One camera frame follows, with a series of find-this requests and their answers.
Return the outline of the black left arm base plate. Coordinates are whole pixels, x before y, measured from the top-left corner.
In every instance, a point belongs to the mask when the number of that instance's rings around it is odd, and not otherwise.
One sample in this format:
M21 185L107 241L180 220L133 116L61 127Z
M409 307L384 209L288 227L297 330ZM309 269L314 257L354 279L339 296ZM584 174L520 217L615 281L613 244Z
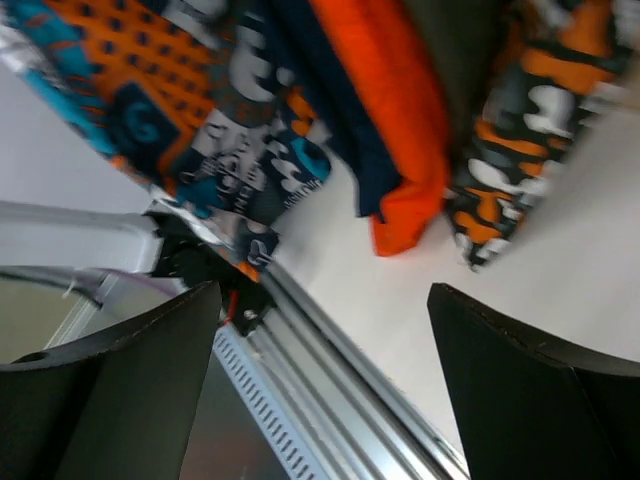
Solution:
M179 217L147 212L162 241L160 254L151 272L157 278L180 279L188 288L205 281L216 282L221 290L224 321L234 325L243 337L250 335L275 306L271 294L222 258L193 233Z

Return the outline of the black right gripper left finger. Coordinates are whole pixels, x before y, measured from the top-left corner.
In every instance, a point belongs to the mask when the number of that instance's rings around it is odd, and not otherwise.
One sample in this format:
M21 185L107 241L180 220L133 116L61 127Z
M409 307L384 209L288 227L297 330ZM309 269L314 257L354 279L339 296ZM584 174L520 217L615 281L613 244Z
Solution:
M2 365L2 478L178 478L221 303L205 282Z

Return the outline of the orange black camouflage shorts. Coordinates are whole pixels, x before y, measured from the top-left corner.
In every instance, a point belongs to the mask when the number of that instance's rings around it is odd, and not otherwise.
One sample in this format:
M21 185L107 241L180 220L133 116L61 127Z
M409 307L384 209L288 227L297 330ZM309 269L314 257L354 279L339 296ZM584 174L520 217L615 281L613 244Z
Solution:
M509 2L445 204L470 269L508 247L576 141L621 99L638 45L636 1Z

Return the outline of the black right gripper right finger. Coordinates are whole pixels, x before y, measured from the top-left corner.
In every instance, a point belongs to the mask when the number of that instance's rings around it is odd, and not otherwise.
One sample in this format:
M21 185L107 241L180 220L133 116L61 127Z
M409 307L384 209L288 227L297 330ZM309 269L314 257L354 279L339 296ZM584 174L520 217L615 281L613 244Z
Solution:
M444 283L427 301L473 479L636 479L639 365Z

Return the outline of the navy blue shorts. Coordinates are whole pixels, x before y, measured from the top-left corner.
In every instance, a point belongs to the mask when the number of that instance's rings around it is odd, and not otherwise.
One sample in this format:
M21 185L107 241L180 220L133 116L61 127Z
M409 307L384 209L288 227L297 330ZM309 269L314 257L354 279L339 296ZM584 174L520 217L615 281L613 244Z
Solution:
M291 66L331 133L330 148L354 174L360 216L382 218L381 201L400 183L383 140L307 1L263 1L274 49Z

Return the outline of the aluminium mounting rail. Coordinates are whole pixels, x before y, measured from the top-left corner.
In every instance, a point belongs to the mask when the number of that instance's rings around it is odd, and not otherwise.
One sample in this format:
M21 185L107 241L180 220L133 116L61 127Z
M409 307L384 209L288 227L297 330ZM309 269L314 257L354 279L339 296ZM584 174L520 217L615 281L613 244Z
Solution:
M248 342L279 406L328 479L467 479L463 455L279 265Z

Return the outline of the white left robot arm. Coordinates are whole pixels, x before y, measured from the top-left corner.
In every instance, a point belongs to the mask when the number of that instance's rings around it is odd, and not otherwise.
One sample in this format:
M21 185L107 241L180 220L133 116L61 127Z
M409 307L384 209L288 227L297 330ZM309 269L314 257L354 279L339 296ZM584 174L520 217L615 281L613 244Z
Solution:
M148 273L162 249L148 216L1 203L1 264Z

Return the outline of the olive grey shorts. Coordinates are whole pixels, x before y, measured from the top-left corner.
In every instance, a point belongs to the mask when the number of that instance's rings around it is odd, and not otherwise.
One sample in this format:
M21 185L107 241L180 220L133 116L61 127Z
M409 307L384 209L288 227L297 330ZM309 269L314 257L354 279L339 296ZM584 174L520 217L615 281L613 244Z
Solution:
M497 0L404 2L442 85L455 152L470 134L510 5Z

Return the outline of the colourful graphic print shorts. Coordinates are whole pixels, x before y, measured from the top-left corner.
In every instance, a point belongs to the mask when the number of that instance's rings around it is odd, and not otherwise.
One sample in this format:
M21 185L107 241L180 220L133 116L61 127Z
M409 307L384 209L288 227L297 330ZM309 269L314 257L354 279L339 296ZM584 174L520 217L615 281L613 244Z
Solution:
M329 131L255 1L5 1L2 61L250 278L326 181Z

